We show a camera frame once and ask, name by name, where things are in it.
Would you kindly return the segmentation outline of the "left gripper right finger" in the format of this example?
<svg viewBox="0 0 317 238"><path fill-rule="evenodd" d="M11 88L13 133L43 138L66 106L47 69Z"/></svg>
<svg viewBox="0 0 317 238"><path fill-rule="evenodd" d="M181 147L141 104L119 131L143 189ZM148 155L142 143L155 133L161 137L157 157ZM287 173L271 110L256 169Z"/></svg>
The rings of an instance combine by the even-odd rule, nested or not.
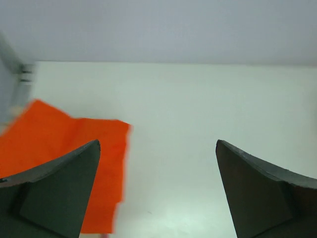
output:
<svg viewBox="0 0 317 238"><path fill-rule="evenodd" d="M218 140L216 158L239 238L315 238L317 180Z"/></svg>

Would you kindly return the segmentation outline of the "left aluminium frame post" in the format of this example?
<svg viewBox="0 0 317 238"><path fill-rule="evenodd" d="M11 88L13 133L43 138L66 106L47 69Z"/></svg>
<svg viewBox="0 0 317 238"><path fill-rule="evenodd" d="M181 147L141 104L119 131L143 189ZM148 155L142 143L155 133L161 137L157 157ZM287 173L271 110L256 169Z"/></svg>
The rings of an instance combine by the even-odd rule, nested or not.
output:
<svg viewBox="0 0 317 238"><path fill-rule="evenodd" d="M23 62L2 32L0 33L0 58L5 67L15 76L11 104L25 105L31 91L34 65Z"/></svg>

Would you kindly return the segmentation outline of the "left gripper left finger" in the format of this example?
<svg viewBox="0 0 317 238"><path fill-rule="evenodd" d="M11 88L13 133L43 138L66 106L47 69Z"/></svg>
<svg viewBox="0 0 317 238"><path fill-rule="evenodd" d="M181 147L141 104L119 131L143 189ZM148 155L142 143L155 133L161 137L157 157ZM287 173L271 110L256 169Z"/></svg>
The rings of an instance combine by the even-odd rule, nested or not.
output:
<svg viewBox="0 0 317 238"><path fill-rule="evenodd" d="M80 236L99 165L98 140L42 165L0 178L2 238Z"/></svg>

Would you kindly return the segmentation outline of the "orange t-shirt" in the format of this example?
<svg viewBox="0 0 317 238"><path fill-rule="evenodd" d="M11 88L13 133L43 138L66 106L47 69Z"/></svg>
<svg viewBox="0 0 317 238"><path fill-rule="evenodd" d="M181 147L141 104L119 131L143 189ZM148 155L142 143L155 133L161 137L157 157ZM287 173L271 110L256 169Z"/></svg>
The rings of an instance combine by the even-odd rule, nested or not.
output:
<svg viewBox="0 0 317 238"><path fill-rule="evenodd" d="M0 137L0 175L20 173L98 140L100 162L81 232L111 234L116 207L123 200L130 129L116 119L73 118L33 100Z"/></svg>

